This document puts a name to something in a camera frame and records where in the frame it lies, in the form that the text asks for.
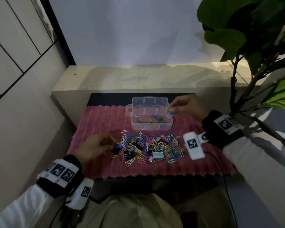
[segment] red ribbed cloth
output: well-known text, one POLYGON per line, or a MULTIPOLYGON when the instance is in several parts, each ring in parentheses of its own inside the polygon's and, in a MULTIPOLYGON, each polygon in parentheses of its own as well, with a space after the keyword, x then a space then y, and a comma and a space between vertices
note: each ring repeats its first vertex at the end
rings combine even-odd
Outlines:
MULTIPOLYGON (((89 136, 99 133, 110 133, 117 141, 121 140, 122 130, 129 130, 129 134, 136 131, 131 128, 131 118, 125 114, 124 106, 88 106, 79 122, 76 133, 73 136, 68 153, 73 153, 89 136)), ((186 114, 176 114, 173 117, 173 125, 170 131, 180 136, 180 142, 184 147, 183 134, 195 131, 203 133, 202 124, 186 114)), ((163 131, 142 131, 143 135, 167 133, 163 131)), ((224 174, 235 174, 232 163, 223 155, 222 151, 212 144, 202 144, 203 150, 212 153, 220 162, 224 174)), ((158 161, 156 165, 146 162, 138 164, 137 161, 126 167, 125 161, 119 158, 110 159, 109 154, 103 154, 83 166, 83 173, 91 179, 126 177, 137 175, 196 175, 220 174, 221 168, 217 161, 209 154, 198 160, 191 160, 185 148, 184 158, 178 158, 167 168, 164 161, 158 161)))

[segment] potted plant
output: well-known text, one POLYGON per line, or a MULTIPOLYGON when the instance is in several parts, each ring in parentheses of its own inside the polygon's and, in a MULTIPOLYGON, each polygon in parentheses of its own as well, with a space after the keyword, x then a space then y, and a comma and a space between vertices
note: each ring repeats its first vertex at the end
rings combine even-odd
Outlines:
POLYGON ((258 80, 285 67, 285 58, 278 58, 285 54, 285 0, 202 0, 197 17, 205 30, 205 41, 223 48, 222 60, 230 60, 233 64, 229 115, 234 117, 241 113, 285 145, 285 139, 276 131, 257 117, 245 114, 261 108, 285 109, 285 77, 255 91, 258 80), (249 64, 251 81, 237 96, 236 69, 243 58, 249 64), (260 104, 243 109, 246 102, 270 88, 260 104))

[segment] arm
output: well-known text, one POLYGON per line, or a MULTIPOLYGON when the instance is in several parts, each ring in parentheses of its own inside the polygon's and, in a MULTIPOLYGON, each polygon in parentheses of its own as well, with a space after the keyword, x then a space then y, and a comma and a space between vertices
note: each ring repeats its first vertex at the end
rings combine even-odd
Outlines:
POLYGON ((285 168, 244 137, 242 130, 227 133, 217 123, 222 121, 219 119, 222 114, 210 111, 195 95, 177 97, 171 103, 170 111, 185 112, 202 121, 209 142, 223 150, 277 221, 285 227, 285 168))
POLYGON ((69 154, 63 160, 57 159, 47 170, 40 173, 35 185, 0 212, 0 228, 34 227, 54 198, 69 195, 70 192, 74 192, 73 189, 81 186, 80 183, 85 178, 81 172, 81 164, 111 150, 115 143, 115 139, 108 134, 95 135, 89 137, 74 155, 69 154), (62 165, 65 169, 62 168, 63 171, 58 176, 52 175, 51 171, 57 169, 58 165, 62 165), (72 172, 69 172, 69 175, 64 174, 68 169, 73 174, 72 172))

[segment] plastic box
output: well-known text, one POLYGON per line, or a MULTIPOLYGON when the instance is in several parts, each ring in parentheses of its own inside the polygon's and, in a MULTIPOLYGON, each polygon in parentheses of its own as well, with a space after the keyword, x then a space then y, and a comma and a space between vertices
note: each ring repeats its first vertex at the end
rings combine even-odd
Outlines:
POLYGON ((134 130, 169 130, 173 124, 167 114, 169 102, 166 97, 133 97, 126 106, 134 130))

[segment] hand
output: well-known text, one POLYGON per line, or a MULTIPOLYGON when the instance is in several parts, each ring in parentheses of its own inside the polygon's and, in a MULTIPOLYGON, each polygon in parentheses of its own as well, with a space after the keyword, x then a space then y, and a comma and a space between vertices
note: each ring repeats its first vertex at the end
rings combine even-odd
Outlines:
POLYGON ((172 113, 187 113, 202 121, 210 113, 210 109, 202 104, 195 94, 176 97, 171 102, 169 111, 172 113))
POLYGON ((73 155, 84 164, 103 152, 112 150, 116 144, 115 138, 110 134, 97 134, 88 139, 73 153, 73 155))

